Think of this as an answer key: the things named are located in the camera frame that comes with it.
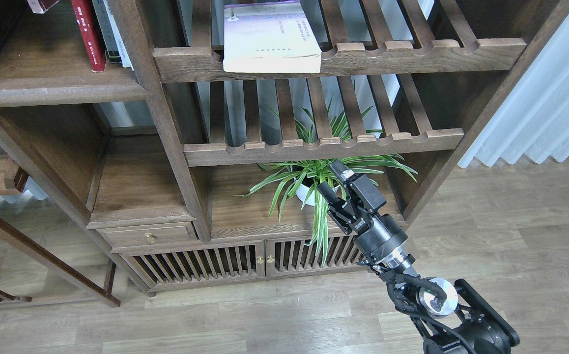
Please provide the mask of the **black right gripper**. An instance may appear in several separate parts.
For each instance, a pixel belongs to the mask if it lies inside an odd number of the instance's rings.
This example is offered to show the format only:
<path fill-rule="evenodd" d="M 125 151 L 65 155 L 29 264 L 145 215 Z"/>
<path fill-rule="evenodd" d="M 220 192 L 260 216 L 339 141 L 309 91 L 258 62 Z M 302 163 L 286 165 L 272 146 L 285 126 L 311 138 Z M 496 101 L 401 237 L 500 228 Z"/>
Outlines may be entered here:
<path fill-rule="evenodd" d="M 332 161 L 329 169 L 345 187 L 345 199 L 327 182 L 318 184 L 317 190 L 343 233 L 356 233 L 353 241 L 365 264 L 408 264 L 409 256 L 403 250 L 407 235 L 388 214 L 379 214 L 386 200 L 369 177 L 354 173 L 340 159 Z"/>

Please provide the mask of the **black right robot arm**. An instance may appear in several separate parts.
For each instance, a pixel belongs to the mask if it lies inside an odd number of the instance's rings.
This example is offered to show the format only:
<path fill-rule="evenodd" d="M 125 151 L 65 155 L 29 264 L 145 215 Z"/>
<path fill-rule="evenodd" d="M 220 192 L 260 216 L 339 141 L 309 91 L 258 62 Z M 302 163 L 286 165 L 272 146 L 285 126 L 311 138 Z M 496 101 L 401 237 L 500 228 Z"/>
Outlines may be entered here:
<path fill-rule="evenodd" d="M 422 336 L 424 353 L 509 354 L 520 343 L 514 328 L 466 280 L 451 284 L 415 271 L 413 256 L 403 250 L 407 235 L 389 215 L 379 214 L 386 199 L 369 177 L 340 160 L 330 170 L 345 197 L 326 183 L 319 186 L 329 215 L 346 235 L 356 233 L 354 244 L 365 257 L 361 265 L 385 282 L 397 311 L 408 315 Z"/>

